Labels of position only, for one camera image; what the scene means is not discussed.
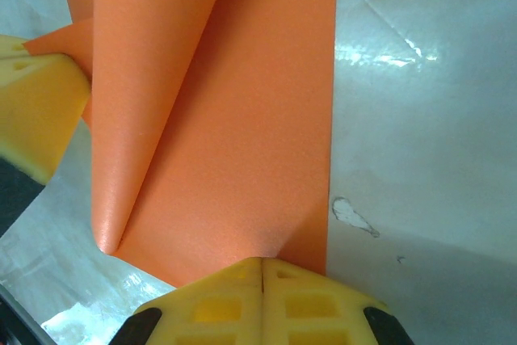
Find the yellow foam block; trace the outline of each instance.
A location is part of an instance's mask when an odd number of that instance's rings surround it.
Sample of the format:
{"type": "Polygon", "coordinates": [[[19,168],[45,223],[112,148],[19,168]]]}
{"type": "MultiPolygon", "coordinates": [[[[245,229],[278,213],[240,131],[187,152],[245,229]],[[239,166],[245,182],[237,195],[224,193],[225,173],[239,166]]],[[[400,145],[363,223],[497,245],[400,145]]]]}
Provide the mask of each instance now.
{"type": "Polygon", "coordinates": [[[88,81],[65,55],[0,58],[0,156],[46,184],[89,95],[88,81]]]}
{"type": "Polygon", "coordinates": [[[281,260],[258,258],[141,306],[110,344],[126,343],[413,345],[383,303],[281,260]]]}
{"type": "Polygon", "coordinates": [[[0,58],[28,56],[29,53],[22,45],[23,42],[25,42],[23,38],[0,34],[0,58]]]}
{"type": "Polygon", "coordinates": [[[141,306],[162,311],[147,345],[259,345],[261,259],[243,260],[141,306]]]}

